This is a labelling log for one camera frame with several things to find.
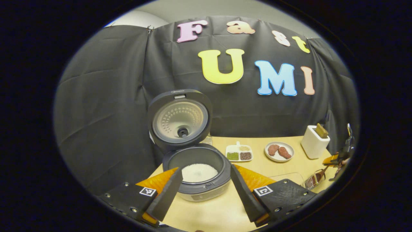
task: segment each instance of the wooden table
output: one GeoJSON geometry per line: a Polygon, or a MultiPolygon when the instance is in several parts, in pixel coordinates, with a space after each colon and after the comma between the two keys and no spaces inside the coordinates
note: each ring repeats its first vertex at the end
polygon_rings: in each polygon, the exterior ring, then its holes
{"type": "MultiPolygon", "coordinates": [[[[223,154],[226,146],[235,145],[237,141],[240,144],[249,145],[253,151],[253,160],[233,163],[274,180],[287,178],[297,184],[302,184],[316,170],[323,169],[322,161],[330,157],[330,153],[325,149],[319,159],[309,159],[300,145],[302,138],[303,136],[277,138],[213,137],[212,141],[213,146],[223,154]],[[285,163],[277,163],[266,157],[266,145],[275,141],[284,142],[293,147],[295,154],[291,160],[285,163]]],[[[163,172],[162,165],[150,177],[161,172],[163,172]]],[[[312,191],[318,193],[330,186],[332,182],[328,179],[332,178],[335,172],[336,168],[329,167],[326,170],[326,180],[312,191]]],[[[205,232],[246,232],[256,229],[255,224],[249,222],[232,181],[229,182],[229,187],[225,193],[207,201],[186,201],[178,193],[162,223],[188,232],[195,232],[196,230],[205,232]]]]}

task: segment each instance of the rice cooker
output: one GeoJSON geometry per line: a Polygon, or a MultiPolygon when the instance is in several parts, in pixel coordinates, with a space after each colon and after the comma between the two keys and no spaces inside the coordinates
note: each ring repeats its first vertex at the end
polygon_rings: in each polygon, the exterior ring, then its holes
{"type": "Polygon", "coordinates": [[[191,89],[162,93],[151,101],[147,118],[150,137],[164,155],[163,171],[195,163],[218,171],[202,182],[182,181],[178,195],[188,201],[204,201],[227,189],[229,160],[215,147],[200,143],[211,127],[212,103],[206,95],[191,89]]]}

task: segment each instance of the ceiling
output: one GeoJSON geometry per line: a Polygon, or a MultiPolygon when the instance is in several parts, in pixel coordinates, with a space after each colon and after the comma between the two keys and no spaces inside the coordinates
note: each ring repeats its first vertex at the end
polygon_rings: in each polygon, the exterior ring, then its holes
{"type": "Polygon", "coordinates": [[[256,0],[156,0],[134,10],[153,14],[169,23],[213,15],[257,18],[288,28],[305,37],[320,37],[318,33],[303,22],[281,10],[256,0]]]}

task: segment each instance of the white divided dish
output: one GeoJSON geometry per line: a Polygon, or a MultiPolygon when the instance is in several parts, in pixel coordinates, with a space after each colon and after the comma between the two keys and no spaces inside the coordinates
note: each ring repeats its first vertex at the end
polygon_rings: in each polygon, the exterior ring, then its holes
{"type": "Polygon", "coordinates": [[[271,159],[273,161],[286,162],[286,161],[289,161],[293,158],[293,155],[295,154],[295,150],[289,144],[284,143],[284,142],[270,142],[265,147],[265,154],[269,159],[271,159]],[[269,152],[267,151],[267,149],[270,147],[270,145],[278,145],[279,147],[286,148],[286,151],[288,151],[288,153],[291,155],[291,157],[289,159],[286,159],[283,156],[279,155],[279,151],[276,151],[274,156],[270,156],[269,152]]]}
{"type": "Polygon", "coordinates": [[[227,158],[227,153],[234,153],[236,152],[238,154],[238,159],[237,160],[231,160],[229,159],[230,162],[245,162],[245,161],[251,161],[253,159],[253,152],[252,148],[248,145],[241,145],[239,142],[236,142],[236,145],[229,145],[226,147],[226,152],[225,152],[225,157],[227,158]],[[241,154],[250,152],[250,159],[241,159],[241,154]]]}

